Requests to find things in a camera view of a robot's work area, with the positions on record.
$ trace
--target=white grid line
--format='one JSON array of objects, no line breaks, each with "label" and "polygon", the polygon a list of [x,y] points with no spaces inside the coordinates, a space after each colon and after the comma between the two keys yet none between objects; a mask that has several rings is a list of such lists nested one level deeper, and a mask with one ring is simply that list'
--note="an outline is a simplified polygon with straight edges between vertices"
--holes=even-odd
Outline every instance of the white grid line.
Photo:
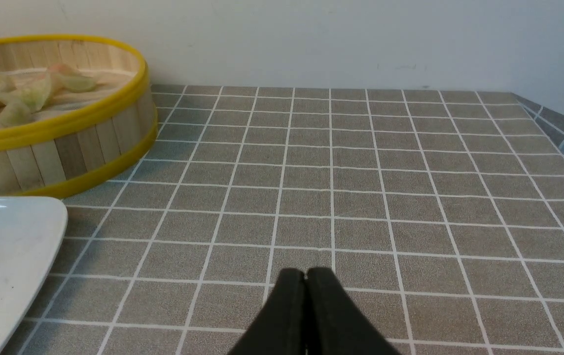
[{"label": "white grid line", "polygon": [[[367,104],[367,109],[370,110],[370,100],[369,100],[369,95],[367,90],[365,90],[365,98],[366,98],[366,104]],[[404,313],[404,323],[405,326],[407,328],[407,337],[409,338],[410,341],[410,351],[411,351],[411,355],[416,355],[416,347],[413,344],[413,330],[411,329],[411,319],[409,317],[409,308],[407,306],[407,297],[404,294],[404,283],[402,281],[402,274],[401,274],[401,269],[400,269],[400,265],[398,263],[398,253],[397,253],[397,249],[396,249],[396,242],[395,242],[395,238],[394,238],[394,229],[392,226],[392,222],[391,222],[391,216],[389,213],[389,206],[388,206],[388,199],[387,199],[387,195],[385,193],[385,181],[383,179],[383,173],[381,171],[381,158],[379,157],[379,151],[378,151],[378,145],[376,143],[376,133],[374,132],[374,123],[372,122],[372,120],[370,120],[370,128],[372,129],[372,144],[374,144],[374,155],[375,155],[375,159],[376,159],[376,164],[377,164],[377,168],[378,168],[378,173],[379,173],[379,182],[381,184],[381,193],[383,195],[383,206],[385,209],[385,217],[388,220],[388,233],[389,233],[389,242],[392,248],[393,252],[393,257],[394,257],[394,267],[395,267],[395,271],[396,271],[396,278],[398,280],[398,288],[401,292],[401,303],[402,303],[402,311]]]},{"label": "white grid line", "polygon": [[[481,97],[479,96],[479,94],[476,94],[478,99],[481,101]],[[494,124],[494,126],[497,128],[497,130],[501,131],[501,129],[496,125],[496,123]],[[462,136],[460,136],[460,139],[462,140],[462,144],[464,144],[465,146],[465,142],[462,138]],[[507,139],[505,139],[505,142],[508,144],[508,146],[510,147],[510,150],[514,151],[514,149],[512,148],[512,146],[510,145],[510,142],[508,142]],[[479,171],[479,168],[473,158],[473,156],[469,153],[468,156],[471,159],[471,162],[473,163],[473,166],[475,167],[476,171]],[[536,292],[536,296],[538,297],[538,299],[541,301],[541,305],[543,305],[543,309],[545,310],[545,313],[547,314],[548,317],[548,321],[550,322],[550,325],[552,326],[553,331],[556,333],[556,336],[559,340],[560,345],[562,346],[562,348],[564,349],[564,339],[562,337],[562,333],[560,332],[560,330],[558,329],[558,327],[556,326],[556,323],[554,322],[554,318],[552,316],[552,313],[550,312],[549,307],[547,306],[547,303],[544,301],[543,299],[543,295],[541,294],[541,291],[539,290],[539,288],[536,285],[536,282],[534,281],[534,277],[532,276],[532,273],[530,272],[530,270],[528,269],[528,265],[527,263],[525,263],[525,260],[523,260],[523,254],[521,254],[521,250],[519,249],[518,245],[516,244],[516,241],[514,240],[514,236],[512,236],[512,232],[510,232],[510,229],[507,227],[507,225],[505,225],[505,218],[503,218],[503,215],[501,214],[501,211],[499,211],[498,206],[496,205],[496,202],[494,201],[494,199],[492,198],[492,194],[490,193],[489,187],[488,185],[486,185],[485,180],[483,179],[483,176],[480,176],[480,181],[481,184],[483,185],[486,193],[488,194],[489,198],[490,198],[490,202],[494,208],[494,212],[496,213],[497,217],[499,218],[499,220],[501,221],[501,224],[503,225],[503,227],[505,228],[505,232],[510,240],[510,242],[512,243],[512,247],[514,248],[514,252],[516,252],[516,254],[519,256],[521,265],[523,266],[523,270],[525,271],[530,284],[532,285],[532,288],[534,289],[534,292]]]},{"label": "white grid line", "polygon": [[[420,142],[420,137],[418,137],[418,133],[417,133],[416,128],[415,128],[415,126],[414,126],[414,124],[413,124],[413,118],[411,117],[411,113],[410,113],[410,110],[409,110],[409,105],[407,104],[407,99],[405,98],[404,100],[405,100],[405,107],[406,107],[406,109],[407,109],[407,113],[408,113],[409,116],[410,116],[411,126],[413,127],[414,133],[415,133],[415,135],[416,135],[416,140],[417,140],[417,142],[418,142],[418,147],[420,148],[420,150],[422,150],[422,143]],[[437,193],[438,193],[438,190],[437,190],[437,188],[436,188],[436,186],[435,186],[435,182],[434,182],[434,180],[433,180],[433,175],[432,175],[431,172],[430,172],[431,169],[429,168],[429,164],[428,164],[428,162],[426,161],[426,154],[424,153],[424,151],[422,152],[422,160],[424,161],[424,167],[425,167],[426,170],[428,171],[428,177],[429,177],[429,180],[431,181],[431,188],[433,188],[433,193],[437,194]],[[455,255],[457,256],[458,265],[459,265],[460,271],[462,272],[462,277],[464,278],[465,285],[466,285],[466,288],[467,288],[467,290],[468,290],[468,294],[471,295],[471,301],[472,301],[472,303],[473,303],[473,309],[474,309],[474,312],[475,312],[475,316],[477,317],[477,323],[478,323],[479,326],[480,326],[481,336],[483,337],[483,341],[484,341],[484,343],[486,344],[486,348],[488,349],[489,355],[494,355],[494,354],[492,353],[492,348],[490,348],[490,341],[489,341],[489,339],[488,339],[488,333],[486,332],[486,328],[485,328],[484,325],[483,325],[483,320],[482,320],[482,318],[481,318],[481,313],[480,313],[480,310],[479,310],[479,306],[477,305],[477,299],[474,297],[473,288],[471,287],[471,283],[470,283],[470,281],[468,280],[468,274],[466,273],[466,270],[465,270],[465,268],[464,268],[464,263],[462,262],[462,258],[460,257],[460,254],[459,254],[458,245],[457,245],[457,243],[455,242],[455,238],[453,238],[453,232],[451,231],[451,228],[450,228],[449,225],[448,225],[449,220],[448,220],[448,218],[446,217],[446,213],[445,213],[445,211],[444,211],[444,205],[442,205],[442,201],[440,200],[440,197],[439,197],[439,196],[436,196],[435,198],[436,198],[436,200],[437,200],[438,206],[440,207],[440,213],[442,214],[442,219],[444,220],[444,222],[447,223],[447,225],[446,225],[446,230],[447,230],[447,233],[449,234],[449,239],[451,239],[451,245],[453,245],[453,250],[454,250],[454,252],[455,252]]]}]

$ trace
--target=white tray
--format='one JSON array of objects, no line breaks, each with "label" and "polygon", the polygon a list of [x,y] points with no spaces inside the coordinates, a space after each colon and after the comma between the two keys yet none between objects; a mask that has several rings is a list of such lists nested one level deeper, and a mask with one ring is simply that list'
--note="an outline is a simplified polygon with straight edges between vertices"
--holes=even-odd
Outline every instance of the white tray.
[{"label": "white tray", "polygon": [[49,197],[0,197],[0,352],[59,251],[68,211]]}]

